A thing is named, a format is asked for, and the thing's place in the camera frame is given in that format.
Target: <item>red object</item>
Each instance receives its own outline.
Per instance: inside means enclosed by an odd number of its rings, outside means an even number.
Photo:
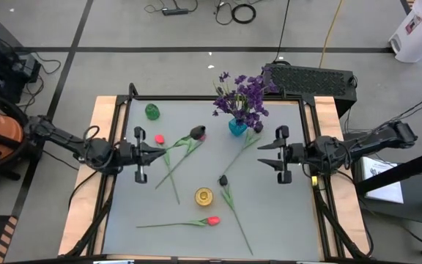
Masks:
[[[211,217],[208,217],[208,224],[210,225],[210,226],[213,226],[213,225],[216,225],[216,224],[219,224],[219,222],[220,222],[221,220],[219,219],[219,217],[217,217],[217,216],[211,216]]]
[[[154,140],[158,144],[164,144],[164,142],[165,142],[164,136],[162,136],[162,135],[155,135]]]

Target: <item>blue vase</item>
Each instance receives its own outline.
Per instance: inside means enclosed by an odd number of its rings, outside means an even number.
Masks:
[[[234,134],[234,136],[240,136],[242,135],[243,131],[247,129],[246,124],[237,125],[235,122],[235,118],[233,118],[231,121],[229,121],[229,130]]]

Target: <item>white paper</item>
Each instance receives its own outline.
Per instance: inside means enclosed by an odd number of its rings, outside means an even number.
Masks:
[[[381,172],[392,169],[392,166],[398,164],[388,163],[384,161],[374,160],[373,158],[362,157],[361,164],[363,167],[363,179],[369,179],[372,176],[378,175]],[[392,183],[390,185],[378,188],[373,191],[368,191],[366,198],[381,199],[383,201],[403,203],[403,193],[401,192],[400,182]]]

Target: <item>concrete floor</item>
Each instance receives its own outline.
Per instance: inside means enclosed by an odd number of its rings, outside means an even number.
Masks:
[[[178,3],[181,7],[194,6],[192,0]],[[216,52],[218,48],[213,52],[206,48],[202,52],[74,52],[69,47],[277,47],[286,6],[285,1],[264,0],[255,4],[257,17],[252,23],[220,26],[215,22],[211,0],[199,0],[198,9],[189,15],[171,17],[159,12],[148,14],[143,10],[148,4],[160,7],[156,0],[0,0],[0,21],[25,46],[64,48],[40,52],[44,59],[60,60],[62,68],[67,59],[72,59],[64,73],[59,70],[50,76],[42,74],[45,89],[29,108],[29,114],[45,114],[58,87],[62,94],[53,122],[71,133],[82,134],[89,125],[95,98],[125,94],[130,82],[142,95],[213,95],[211,81],[219,72],[258,73],[275,53]],[[282,46],[321,48],[337,4],[337,0],[292,0]],[[79,31],[85,10],[89,11],[87,21]],[[220,21],[228,20],[229,15],[228,10],[223,10]],[[242,11],[238,15],[248,14]],[[400,0],[345,0],[329,47],[384,48],[405,16]],[[80,39],[76,39],[76,32],[82,33]],[[280,56],[293,65],[317,67],[321,54],[289,52]],[[56,65],[45,66],[51,69]],[[396,61],[392,54],[329,53],[323,67],[351,70],[358,77],[358,102],[352,108],[350,128],[373,128],[422,100],[422,60],[411,65]],[[405,121],[419,140],[410,150],[382,151],[380,155],[388,161],[408,161],[422,155],[422,111]],[[67,151],[50,143],[45,149],[76,165]],[[26,164],[18,169],[23,172]],[[51,157],[42,158],[6,261],[56,256],[76,175],[76,171]],[[0,184],[0,214],[12,213],[21,183]],[[377,259],[422,263],[418,253],[422,245],[399,227],[369,214],[365,221],[373,235]],[[393,221],[422,237],[422,224]]]

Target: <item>gray tabletop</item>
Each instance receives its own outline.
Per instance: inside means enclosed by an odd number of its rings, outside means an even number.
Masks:
[[[154,103],[160,118],[150,121],[144,108]],[[175,170],[173,176],[179,193],[177,203],[171,181],[158,189],[157,183],[167,174],[162,158],[145,167],[149,182],[134,181],[134,166],[125,167],[118,175],[114,200],[105,234],[103,254],[135,254],[149,256],[238,258],[256,260],[319,260],[317,223],[313,210],[310,180],[301,166],[290,165],[292,183],[277,183],[276,172],[257,158],[276,159],[278,150],[257,150],[274,140],[275,129],[288,125],[288,143],[304,142],[299,106],[265,103],[269,117],[262,117],[261,139],[246,149],[226,173],[235,210],[245,230],[253,255],[248,251],[234,214],[220,195],[218,177],[238,154],[245,134],[229,132],[229,115],[213,117],[211,102],[205,101],[145,101],[131,104],[127,125],[127,140],[133,142],[133,129],[141,126],[147,132],[146,142],[152,146],[154,135],[162,134],[173,144],[188,135],[191,128],[205,125],[207,138]],[[184,156],[186,147],[169,151],[171,166]],[[196,204],[198,188],[208,187],[214,194],[210,206]],[[139,225],[165,224],[219,216],[214,227],[170,226],[136,228]]]

